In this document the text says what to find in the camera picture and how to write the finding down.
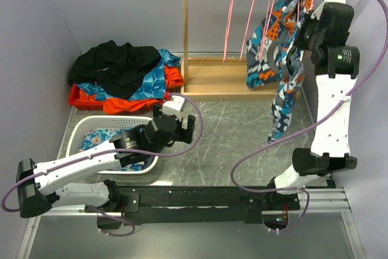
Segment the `blue orange patterned shorts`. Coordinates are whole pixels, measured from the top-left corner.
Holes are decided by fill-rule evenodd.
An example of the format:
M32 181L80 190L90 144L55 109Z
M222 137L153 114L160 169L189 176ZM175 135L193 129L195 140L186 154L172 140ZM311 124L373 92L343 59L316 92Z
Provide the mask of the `blue orange patterned shorts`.
M272 100L272 128L268 143L280 139L290 126L296 97L304 81L304 51L295 46L295 38L304 23L304 0L276 0L270 18L263 57L259 59L264 18L246 41L246 85L256 89L278 85Z

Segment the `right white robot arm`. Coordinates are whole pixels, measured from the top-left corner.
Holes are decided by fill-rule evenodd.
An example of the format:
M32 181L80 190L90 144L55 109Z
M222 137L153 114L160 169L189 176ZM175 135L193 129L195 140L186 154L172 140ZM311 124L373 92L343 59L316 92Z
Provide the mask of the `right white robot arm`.
M280 209L286 195L297 193L318 177L356 168L348 134L350 90L357 81L360 51L346 44L354 14L349 4L321 4L296 37L297 48L308 50L315 66L318 125L311 147L296 148L291 166L273 179L275 189L265 195L272 209Z

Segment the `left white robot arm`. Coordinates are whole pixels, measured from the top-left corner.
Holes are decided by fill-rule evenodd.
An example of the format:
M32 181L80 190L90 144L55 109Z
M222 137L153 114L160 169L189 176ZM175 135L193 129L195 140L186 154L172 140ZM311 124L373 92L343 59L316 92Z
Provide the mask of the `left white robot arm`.
M22 218L42 215L54 207L83 204L111 212L120 208L124 197L115 182L96 184L75 181L102 171L148 166L154 154L176 142L191 144L195 117L187 125L177 113L156 108L146 124L121 130L107 141L59 160L36 163L31 159L18 165L18 213Z

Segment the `wooden hanger rack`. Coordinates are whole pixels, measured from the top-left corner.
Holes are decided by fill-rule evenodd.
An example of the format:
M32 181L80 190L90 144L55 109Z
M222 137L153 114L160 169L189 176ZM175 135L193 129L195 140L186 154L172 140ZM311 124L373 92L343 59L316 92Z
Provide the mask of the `wooden hanger rack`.
M181 93L195 101L251 101L270 99L276 84L248 89L245 59L237 57L189 56L189 0L183 0L183 61L184 85Z

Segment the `black garment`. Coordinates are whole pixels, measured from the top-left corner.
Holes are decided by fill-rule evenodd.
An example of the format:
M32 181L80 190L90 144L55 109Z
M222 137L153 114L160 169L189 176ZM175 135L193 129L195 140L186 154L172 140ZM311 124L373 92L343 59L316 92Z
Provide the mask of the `black garment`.
M67 83L96 84L111 96L129 99L160 60L161 55L152 46L134 47L128 42L118 46L111 40L79 56L69 71Z

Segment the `blue floral garment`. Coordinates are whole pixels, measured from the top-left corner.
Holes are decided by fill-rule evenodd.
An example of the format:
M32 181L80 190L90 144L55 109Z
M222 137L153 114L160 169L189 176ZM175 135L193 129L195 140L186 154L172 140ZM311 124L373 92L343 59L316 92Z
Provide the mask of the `blue floral garment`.
M95 146L100 145L104 141L110 140L113 136L122 134L124 131L130 130L130 128L126 129L98 129L98 130L89 130L82 141L78 152L83 152L85 150L89 150ZM130 164L125 167L120 167L115 169L115 171L128 171L128 172L136 172L143 170L145 166L145 162L138 162L135 164Z

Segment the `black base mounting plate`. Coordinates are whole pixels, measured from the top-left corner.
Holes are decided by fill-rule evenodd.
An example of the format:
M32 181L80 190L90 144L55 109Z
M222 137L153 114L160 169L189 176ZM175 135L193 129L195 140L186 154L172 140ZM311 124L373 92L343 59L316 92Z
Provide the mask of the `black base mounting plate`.
M263 212L300 210L297 194L250 191L236 186L119 186L108 209L136 226L155 223L235 222L260 224Z

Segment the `white laundry basket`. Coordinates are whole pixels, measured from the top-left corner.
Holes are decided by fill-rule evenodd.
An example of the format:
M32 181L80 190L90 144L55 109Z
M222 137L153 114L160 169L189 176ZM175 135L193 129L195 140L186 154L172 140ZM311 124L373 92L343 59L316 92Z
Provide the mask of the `white laundry basket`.
M78 149L84 140L85 134L89 130L98 130L98 129L126 129L126 128L134 128L141 124L147 124L150 121L149 117L141 117L141 116L103 116L103 115L95 115L88 116L82 120L75 126L73 132L70 136L70 141L67 146L66 156L74 155L78 152ZM145 166L143 170L136 172L128 172L128 171L115 171L115 170L106 170L102 171L102 174L119 174L119 175L142 175L150 172L155 165L157 164L158 157L149 158L145 162Z

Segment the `orange garment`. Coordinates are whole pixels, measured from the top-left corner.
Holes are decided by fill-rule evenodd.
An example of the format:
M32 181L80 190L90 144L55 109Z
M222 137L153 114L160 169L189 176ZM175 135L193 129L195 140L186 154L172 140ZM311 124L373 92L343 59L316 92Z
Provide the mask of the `orange garment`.
M184 84L184 78L175 67L164 66L167 90L175 89ZM68 104L78 110L102 110L108 115L119 115L125 112L137 112L140 110L152 110L154 104L162 104L169 92L162 99L144 99L140 101L124 101L123 99L109 98L106 101L95 100L95 95L88 96L75 84L72 85Z

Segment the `aluminium rail frame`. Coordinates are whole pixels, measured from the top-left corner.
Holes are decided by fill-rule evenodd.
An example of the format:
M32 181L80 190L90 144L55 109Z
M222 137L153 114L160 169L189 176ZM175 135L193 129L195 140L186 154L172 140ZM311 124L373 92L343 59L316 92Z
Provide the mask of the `aluminium rail frame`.
M136 190L213 186L229 190L229 173L241 157L263 146L270 127L270 102L200 102L204 131L189 150L175 144L145 175L109 175ZM81 206L61 207L31 219L19 258L361 258L364 253L344 189L320 178L299 195L291 230L269 232L263 224L233 222L142 224L133 235L112 238L97 230L97 214Z

